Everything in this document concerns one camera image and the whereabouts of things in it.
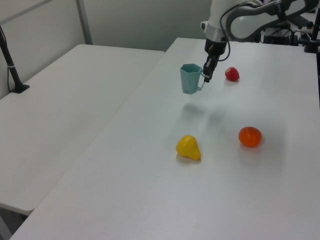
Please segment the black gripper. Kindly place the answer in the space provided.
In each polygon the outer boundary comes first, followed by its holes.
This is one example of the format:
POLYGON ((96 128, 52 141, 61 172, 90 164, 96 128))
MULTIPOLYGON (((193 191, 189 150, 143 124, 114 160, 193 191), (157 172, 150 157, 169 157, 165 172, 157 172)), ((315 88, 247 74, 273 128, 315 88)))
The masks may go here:
POLYGON ((225 53, 227 46, 226 41, 213 41, 206 39, 205 52, 210 56, 203 65, 204 82, 209 83, 213 77, 214 71, 219 63, 219 57, 225 53))

